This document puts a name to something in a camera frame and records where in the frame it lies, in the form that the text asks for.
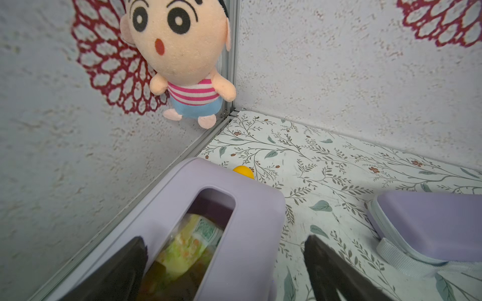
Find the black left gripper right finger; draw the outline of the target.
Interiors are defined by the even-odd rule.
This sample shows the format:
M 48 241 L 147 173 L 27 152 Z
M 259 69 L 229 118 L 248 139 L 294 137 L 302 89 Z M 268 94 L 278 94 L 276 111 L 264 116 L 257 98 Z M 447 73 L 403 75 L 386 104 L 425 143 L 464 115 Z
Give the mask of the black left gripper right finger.
M 303 255 L 317 301 L 390 300 L 317 236 L 307 238 Z

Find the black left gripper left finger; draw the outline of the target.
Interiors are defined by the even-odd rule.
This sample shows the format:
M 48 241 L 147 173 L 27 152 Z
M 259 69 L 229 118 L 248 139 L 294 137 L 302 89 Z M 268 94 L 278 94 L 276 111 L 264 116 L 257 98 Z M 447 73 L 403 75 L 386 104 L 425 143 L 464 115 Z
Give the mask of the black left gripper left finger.
M 60 300 L 136 300 L 147 261 L 148 248 L 144 240 L 141 237 L 134 237 Z

